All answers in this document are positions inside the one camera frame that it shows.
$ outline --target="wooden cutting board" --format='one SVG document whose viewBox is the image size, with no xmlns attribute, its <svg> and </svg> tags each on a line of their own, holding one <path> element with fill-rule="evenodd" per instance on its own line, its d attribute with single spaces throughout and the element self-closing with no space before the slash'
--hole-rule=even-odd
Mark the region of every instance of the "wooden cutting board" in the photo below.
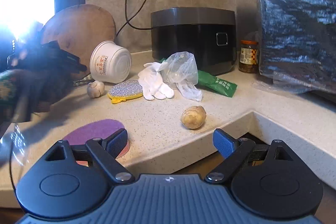
<svg viewBox="0 0 336 224">
<path fill-rule="evenodd" d="M 114 41 L 116 25 L 112 15 L 92 4 L 68 7 L 55 14 L 41 30 L 41 43 L 57 40 L 61 49 L 81 59 L 87 71 L 76 75 L 79 79 L 90 72 L 93 50 L 103 41 Z"/>
</svg>

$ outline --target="white glove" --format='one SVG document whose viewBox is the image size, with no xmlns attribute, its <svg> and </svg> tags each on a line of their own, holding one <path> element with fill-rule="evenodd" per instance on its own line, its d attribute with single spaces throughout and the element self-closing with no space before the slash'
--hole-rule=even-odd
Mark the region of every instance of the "white glove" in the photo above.
<svg viewBox="0 0 336 224">
<path fill-rule="evenodd" d="M 160 73 L 167 65 L 166 62 L 162 64 L 154 62 L 143 65 L 145 69 L 139 72 L 138 82 L 142 86 L 143 96 L 146 100 L 154 100 L 154 97 L 162 100 L 174 96 L 174 91 L 163 82 Z"/>
</svg>

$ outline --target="black cable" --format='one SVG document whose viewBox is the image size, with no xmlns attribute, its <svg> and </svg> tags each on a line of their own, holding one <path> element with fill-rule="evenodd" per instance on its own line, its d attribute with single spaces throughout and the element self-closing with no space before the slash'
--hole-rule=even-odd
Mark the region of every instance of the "black cable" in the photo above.
<svg viewBox="0 0 336 224">
<path fill-rule="evenodd" d="M 117 32 L 117 35 L 119 35 L 119 33 L 121 32 L 121 30 L 128 24 L 130 25 L 132 28 L 136 29 L 136 30 L 152 30 L 152 28 L 138 28 L 138 27 L 135 27 L 133 26 L 130 21 L 137 16 L 137 14 L 140 13 L 141 9 L 144 7 L 145 3 L 146 3 L 147 0 L 144 0 L 144 2 L 142 3 L 140 9 L 135 13 L 134 16 L 132 16 L 130 19 L 127 18 L 127 0 L 125 0 L 125 18 L 126 18 L 126 22 L 124 25 L 122 25 L 122 27 L 119 29 L 119 31 Z"/>
<path fill-rule="evenodd" d="M 12 173 L 12 154 L 13 154 L 13 150 L 14 150 L 14 137 L 12 138 L 12 142 L 10 145 L 10 154 L 9 154 L 9 177 L 10 177 L 10 182 L 12 184 L 14 193 L 16 195 L 16 187 L 14 185 L 14 181 L 13 181 L 13 173 Z"/>
<path fill-rule="evenodd" d="M 140 13 L 140 11 L 141 11 L 141 9 L 143 8 L 143 6 L 145 5 L 145 3 L 146 3 L 146 1 L 147 0 L 144 0 L 144 2 L 142 3 L 142 5 L 141 5 L 141 7 L 140 7 L 140 9 L 134 14 L 134 16 L 132 16 L 130 19 L 128 19 L 128 22 L 125 22 L 125 24 L 124 25 L 122 25 L 122 27 L 119 29 L 119 31 L 117 32 L 117 35 L 116 36 L 118 36 L 118 34 L 121 32 L 121 30 L 127 25 L 127 24 L 129 24 L 129 22 L 133 19 L 133 18 L 135 18 L 139 13 Z M 151 30 L 152 28 L 137 28 L 137 27 L 133 27 L 133 28 L 135 28 L 135 29 L 140 29 L 140 30 Z"/>
</svg>

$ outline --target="plastic wrap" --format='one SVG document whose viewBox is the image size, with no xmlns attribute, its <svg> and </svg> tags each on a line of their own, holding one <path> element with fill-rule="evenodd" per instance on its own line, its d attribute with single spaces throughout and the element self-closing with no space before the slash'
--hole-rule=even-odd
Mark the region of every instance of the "plastic wrap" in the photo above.
<svg viewBox="0 0 336 224">
<path fill-rule="evenodd" d="M 262 75 L 295 93 L 336 93 L 336 0 L 259 0 Z"/>
<path fill-rule="evenodd" d="M 176 52 L 165 62 L 168 66 L 161 72 L 165 83 L 176 83 L 184 98 L 201 102 L 203 94 L 195 85 L 198 83 L 198 71 L 195 57 L 189 52 Z"/>
</svg>

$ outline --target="rice cooker lid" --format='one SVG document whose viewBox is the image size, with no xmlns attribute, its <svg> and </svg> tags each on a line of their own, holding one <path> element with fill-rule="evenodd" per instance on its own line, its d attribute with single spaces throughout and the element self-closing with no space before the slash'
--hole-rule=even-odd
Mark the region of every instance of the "rice cooker lid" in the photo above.
<svg viewBox="0 0 336 224">
<path fill-rule="evenodd" d="M 235 12 L 206 7 L 174 7 L 151 13 L 152 28 L 186 24 L 236 25 Z"/>
</svg>

